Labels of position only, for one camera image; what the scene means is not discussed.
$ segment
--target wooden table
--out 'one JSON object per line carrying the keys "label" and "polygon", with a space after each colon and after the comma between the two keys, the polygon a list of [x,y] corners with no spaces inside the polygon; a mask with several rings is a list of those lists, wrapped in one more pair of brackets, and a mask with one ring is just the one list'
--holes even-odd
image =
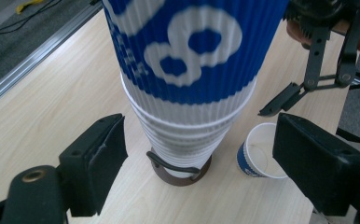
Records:
{"label": "wooden table", "polygon": [[[342,38],[326,47],[323,73],[334,74]],[[154,173],[150,145],[122,89],[118,61],[101,11],[0,99],[0,201],[11,179],[33,166],[57,166],[58,156],[104,116],[125,118],[129,158],[99,217],[71,223],[308,223],[312,204],[291,179],[244,175],[236,152],[261,118],[258,111],[290,81],[300,83],[308,51],[281,24],[259,72],[256,91],[213,154],[206,176],[174,187]],[[347,90],[308,94],[289,112],[331,133],[339,123]]]}

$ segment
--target small paper cup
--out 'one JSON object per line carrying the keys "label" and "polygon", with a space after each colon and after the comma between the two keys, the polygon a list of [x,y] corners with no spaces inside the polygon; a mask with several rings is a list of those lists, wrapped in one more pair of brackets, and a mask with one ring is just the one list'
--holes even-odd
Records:
{"label": "small paper cup", "polygon": [[245,174],[276,179],[287,177],[272,157],[275,131],[275,123],[261,123],[249,133],[237,154],[238,165]]}

